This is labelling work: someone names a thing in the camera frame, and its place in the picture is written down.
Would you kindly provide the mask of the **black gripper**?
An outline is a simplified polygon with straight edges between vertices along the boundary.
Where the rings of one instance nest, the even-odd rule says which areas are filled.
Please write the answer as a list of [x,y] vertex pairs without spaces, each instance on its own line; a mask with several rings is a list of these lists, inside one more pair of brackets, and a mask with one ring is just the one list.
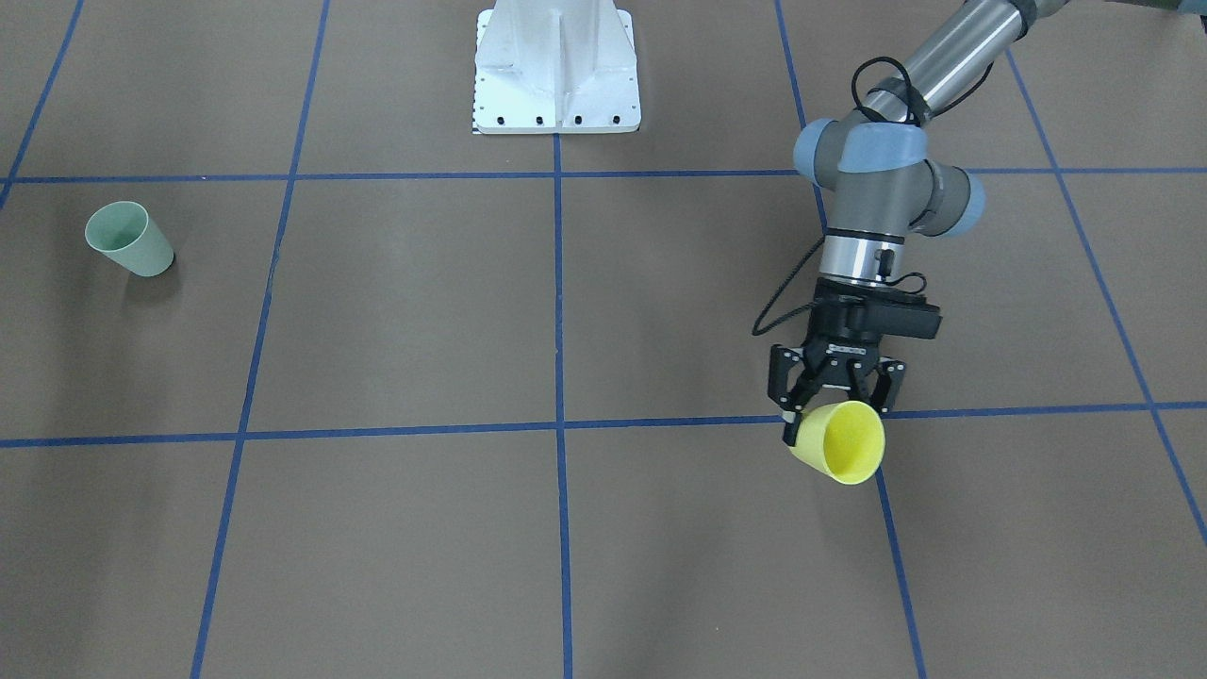
[[814,300],[803,347],[771,345],[766,396],[785,416],[782,441],[795,446],[803,412],[826,381],[851,381],[851,399],[892,412],[908,364],[880,352],[886,305],[875,300]]

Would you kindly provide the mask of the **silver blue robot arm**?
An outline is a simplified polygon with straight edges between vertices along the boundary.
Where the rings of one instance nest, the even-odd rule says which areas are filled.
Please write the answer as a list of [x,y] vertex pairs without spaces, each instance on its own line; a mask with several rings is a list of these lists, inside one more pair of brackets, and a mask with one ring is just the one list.
[[982,182],[931,158],[926,128],[982,86],[1011,43],[1061,1],[966,1],[905,60],[882,57],[892,75],[869,90],[851,77],[844,119],[815,119],[794,146],[797,171],[829,191],[818,283],[801,306],[801,344],[770,352],[768,396],[785,414],[782,439],[801,441],[805,409],[823,390],[841,390],[871,412],[890,412],[905,365],[884,356],[885,336],[931,340],[941,314],[923,289],[905,289],[908,238],[962,235],[982,218]]

